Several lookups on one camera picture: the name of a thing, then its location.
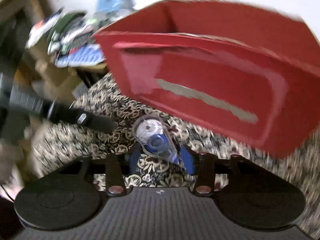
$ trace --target floral rug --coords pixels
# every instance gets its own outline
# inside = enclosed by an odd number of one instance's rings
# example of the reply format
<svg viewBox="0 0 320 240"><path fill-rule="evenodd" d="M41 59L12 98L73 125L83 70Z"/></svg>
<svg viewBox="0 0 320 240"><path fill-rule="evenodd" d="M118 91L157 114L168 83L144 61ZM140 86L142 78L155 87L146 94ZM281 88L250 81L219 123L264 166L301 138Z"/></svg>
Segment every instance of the floral rug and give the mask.
<svg viewBox="0 0 320 240"><path fill-rule="evenodd" d="M286 159L273 159L262 151L121 95L111 73L90 88L88 94L81 96L74 107L113 116L118 126L112 134L66 123L51 126L35 145L36 156L44 175L77 156L92 155L93 158L105 158L107 153L127 152L135 143L132 136L132 125L135 120L145 114L155 114L162 117L168 124L176 143L186 143L194 151L209 152L224 159L229 158L232 152L237 152L300 188L306 197L307 205L296 223L309 236L316 239L320 237L320 133L318 130L302 148L297 149ZM124 180L127 187L133 185L192 188L195 177L188 176L179 166L141 154L135 172ZM216 190L227 183L226 176L217 176ZM104 190L103 174L95 176L95 184L99 190Z"/></svg>

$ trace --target black cable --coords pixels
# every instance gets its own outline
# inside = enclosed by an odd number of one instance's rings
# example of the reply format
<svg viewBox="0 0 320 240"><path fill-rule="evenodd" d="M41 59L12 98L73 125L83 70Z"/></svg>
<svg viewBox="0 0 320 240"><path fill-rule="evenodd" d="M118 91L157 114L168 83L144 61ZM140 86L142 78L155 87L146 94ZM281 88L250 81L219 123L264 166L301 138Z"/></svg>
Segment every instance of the black cable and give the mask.
<svg viewBox="0 0 320 240"><path fill-rule="evenodd" d="M8 192L5 190L5 188L4 188L3 185L1 185L1 188L4 190L4 192L6 193L6 195L8 196L8 198L10 198L12 202L14 202L14 199L8 194Z"/></svg>

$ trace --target red cardboard box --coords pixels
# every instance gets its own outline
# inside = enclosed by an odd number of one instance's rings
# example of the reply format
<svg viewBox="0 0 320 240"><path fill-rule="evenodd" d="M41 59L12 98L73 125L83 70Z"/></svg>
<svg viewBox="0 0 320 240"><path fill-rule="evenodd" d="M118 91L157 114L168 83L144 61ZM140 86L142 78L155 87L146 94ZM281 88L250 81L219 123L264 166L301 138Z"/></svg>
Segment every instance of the red cardboard box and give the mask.
<svg viewBox="0 0 320 240"><path fill-rule="evenodd" d="M319 122L320 48L299 19L169 0L96 39L122 94L274 156L292 153Z"/></svg>

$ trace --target clutter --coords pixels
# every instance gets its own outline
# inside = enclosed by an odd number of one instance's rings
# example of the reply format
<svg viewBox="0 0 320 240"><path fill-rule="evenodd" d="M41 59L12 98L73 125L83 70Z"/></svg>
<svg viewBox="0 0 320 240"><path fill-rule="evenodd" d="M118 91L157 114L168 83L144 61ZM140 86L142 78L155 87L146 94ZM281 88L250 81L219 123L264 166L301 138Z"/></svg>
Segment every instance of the clutter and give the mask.
<svg viewBox="0 0 320 240"><path fill-rule="evenodd" d="M53 62L59 68L95 67L106 59L93 34L131 14L133 0L98 0L97 11L63 12L63 8L33 26L26 48L36 60Z"/></svg>
<svg viewBox="0 0 320 240"><path fill-rule="evenodd" d="M105 60L103 52L98 44L82 46L76 52L58 58L55 65L59 68L70 66L95 66Z"/></svg>
<svg viewBox="0 0 320 240"><path fill-rule="evenodd" d="M142 116L134 123L132 132L146 154L182 165L165 122L159 116Z"/></svg>
<svg viewBox="0 0 320 240"><path fill-rule="evenodd" d="M104 12L116 21L131 14L134 6L133 0L98 0L97 12Z"/></svg>
<svg viewBox="0 0 320 240"><path fill-rule="evenodd" d="M39 39L56 25L56 23L59 21L61 17L61 14L62 9L34 25L30 31L29 40L26 44L26 48L30 49L32 46L35 46Z"/></svg>

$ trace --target metal screw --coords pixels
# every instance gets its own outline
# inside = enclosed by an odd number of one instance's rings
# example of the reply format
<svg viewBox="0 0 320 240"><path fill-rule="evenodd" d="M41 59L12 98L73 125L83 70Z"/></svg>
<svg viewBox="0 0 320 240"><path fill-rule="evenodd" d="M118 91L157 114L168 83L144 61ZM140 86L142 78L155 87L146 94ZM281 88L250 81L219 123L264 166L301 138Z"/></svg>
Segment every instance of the metal screw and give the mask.
<svg viewBox="0 0 320 240"><path fill-rule="evenodd" d="M208 194L211 192L211 188L209 186L199 186L196 188L196 192L199 194Z"/></svg>
<svg viewBox="0 0 320 240"><path fill-rule="evenodd" d="M164 192L165 192L165 191L164 191L163 189L158 189L158 190L156 191L156 193L159 194L159 195L163 194Z"/></svg>
<svg viewBox="0 0 320 240"><path fill-rule="evenodd" d="M124 191L124 188L121 186L111 186L108 191L112 194L120 194Z"/></svg>
<svg viewBox="0 0 320 240"><path fill-rule="evenodd" d="M83 121L87 118L87 115L86 114L81 114L81 116L79 117L77 123L78 124L82 124Z"/></svg>

